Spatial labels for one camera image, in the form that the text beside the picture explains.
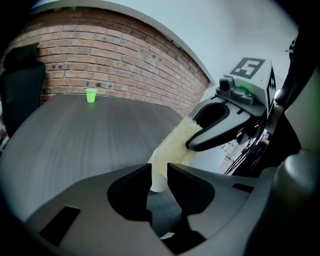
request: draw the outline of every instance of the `table surface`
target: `table surface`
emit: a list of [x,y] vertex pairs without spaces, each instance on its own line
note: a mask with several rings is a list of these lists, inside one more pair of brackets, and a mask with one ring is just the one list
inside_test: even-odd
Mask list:
[[129,99],[58,95],[35,111],[0,158],[0,182],[13,213],[25,221],[84,178],[146,163],[182,117]]

